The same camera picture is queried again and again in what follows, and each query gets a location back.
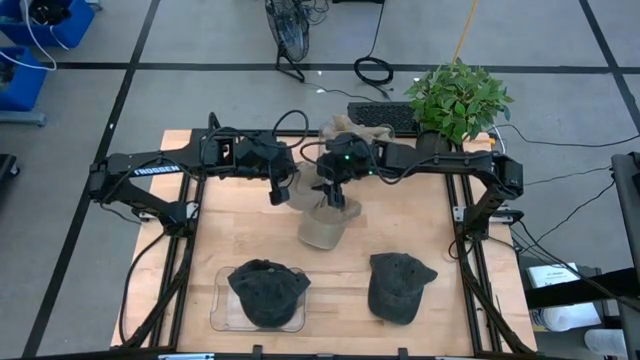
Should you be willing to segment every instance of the gray tile floor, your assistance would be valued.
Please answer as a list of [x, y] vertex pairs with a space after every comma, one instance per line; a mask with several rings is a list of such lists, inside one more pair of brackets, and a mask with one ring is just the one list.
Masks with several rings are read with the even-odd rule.
[[[471, 0], [387, 1], [375, 56], [394, 64], [450, 61]], [[128, 62], [147, 11], [157, 2], [103, 0], [105, 10], [81, 46], [52, 54], [65, 63]], [[618, 64], [640, 66], [637, 2], [589, 4]], [[382, 100], [346, 71], [369, 51], [378, 11], [368, 3], [333, 5], [327, 21], [311, 29], [304, 62], [346, 64], [345, 71], [306, 72], [308, 80]], [[140, 62], [265, 64], [274, 54], [260, 0], [160, 0]], [[602, 143], [637, 134], [612, 74], [518, 74], [510, 67], [547, 66], [553, 72], [556, 66], [607, 66], [578, 0], [481, 1], [461, 58], [505, 66], [494, 75], [516, 99], [512, 123], [531, 139]], [[0, 152], [16, 154], [23, 170], [0, 209], [0, 358], [23, 352], [124, 74], [77, 69], [49, 74], [37, 104], [48, 114], [47, 127], [0, 125]], [[395, 75], [390, 95], [401, 101], [420, 73]], [[640, 96], [640, 75], [624, 79]], [[360, 100], [318, 93], [272, 70], [138, 70], [109, 152], [157, 148], [164, 129], [204, 127], [209, 111], [224, 125], [268, 128], [298, 108], [318, 127], [332, 114], [346, 113], [349, 101]], [[603, 149], [554, 148], [527, 144], [510, 129], [502, 135], [508, 153], [525, 165], [527, 181], [604, 166], [612, 154], [640, 146], [635, 141]], [[531, 186], [513, 206], [525, 211], [529, 229], [540, 235], [610, 181], [607, 172], [599, 172]], [[108, 347], [137, 231], [90, 206], [38, 354]], [[543, 243], [566, 261], [605, 271], [631, 265], [615, 190]], [[559, 345], [547, 337], [539, 339], [540, 346], [553, 352]]]

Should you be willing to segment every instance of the beige cloth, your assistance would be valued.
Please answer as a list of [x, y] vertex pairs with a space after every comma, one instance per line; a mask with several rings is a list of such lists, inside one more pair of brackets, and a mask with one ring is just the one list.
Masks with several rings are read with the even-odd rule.
[[[345, 115], [334, 115], [333, 123], [322, 129], [321, 136], [331, 140], [344, 132], [353, 132], [369, 143], [373, 139], [391, 141], [391, 129], [355, 125]], [[298, 240], [320, 249], [331, 250], [340, 242], [349, 221], [360, 215], [362, 205], [357, 200], [346, 197], [344, 209], [329, 206], [322, 191], [311, 190], [311, 187], [322, 185], [324, 182], [324, 179], [318, 176], [316, 166], [303, 162], [297, 164], [297, 167], [298, 172], [293, 175], [289, 186], [290, 199], [287, 205], [303, 212], [298, 226]]]

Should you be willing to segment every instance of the clear plastic tray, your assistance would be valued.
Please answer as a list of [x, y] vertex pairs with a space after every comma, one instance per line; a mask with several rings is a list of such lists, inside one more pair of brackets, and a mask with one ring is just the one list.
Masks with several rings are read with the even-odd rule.
[[[240, 298], [231, 289], [227, 279], [235, 271], [234, 267], [223, 267], [216, 274], [213, 287], [213, 303], [209, 322], [216, 331], [261, 331], [261, 332], [298, 332], [304, 326], [306, 318], [305, 291], [298, 298], [298, 306], [291, 321], [279, 328], [261, 328], [254, 325], [244, 314]], [[291, 268], [294, 273], [301, 273], [298, 268]]]

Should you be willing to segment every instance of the green leaves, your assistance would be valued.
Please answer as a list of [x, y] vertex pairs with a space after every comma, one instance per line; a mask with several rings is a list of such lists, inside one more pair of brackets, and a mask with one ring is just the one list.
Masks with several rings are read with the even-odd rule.
[[451, 115], [447, 115], [442, 119], [442, 127], [445, 128], [451, 124]]
[[493, 126], [502, 112], [510, 120], [507, 95], [502, 81], [492, 78], [482, 68], [471, 68], [456, 61], [425, 73], [405, 92], [412, 101], [414, 118], [424, 128], [436, 130], [456, 143], [466, 136], [474, 139]]
[[458, 115], [464, 115], [466, 113], [466, 110], [464, 109], [464, 105], [462, 105], [460, 102], [456, 103], [455, 110]]
[[507, 121], [511, 120], [511, 110], [509, 110], [506, 105], [502, 108], [502, 112], [504, 113], [504, 118]]
[[442, 108], [445, 110], [449, 110], [451, 109], [451, 105], [453, 105], [453, 103], [456, 102], [456, 98], [455, 97], [450, 97], [447, 100], [444, 101], [444, 104], [442, 105]]

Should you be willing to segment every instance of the dark gray baseball cap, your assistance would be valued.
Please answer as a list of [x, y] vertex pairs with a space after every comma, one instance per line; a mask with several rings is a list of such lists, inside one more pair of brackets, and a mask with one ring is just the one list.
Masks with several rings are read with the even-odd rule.
[[257, 259], [240, 266], [227, 279], [247, 318], [263, 328], [288, 323], [296, 312], [298, 298], [311, 284], [302, 272]]
[[401, 325], [413, 321], [424, 286], [438, 273], [409, 254], [371, 255], [369, 309], [376, 316]]

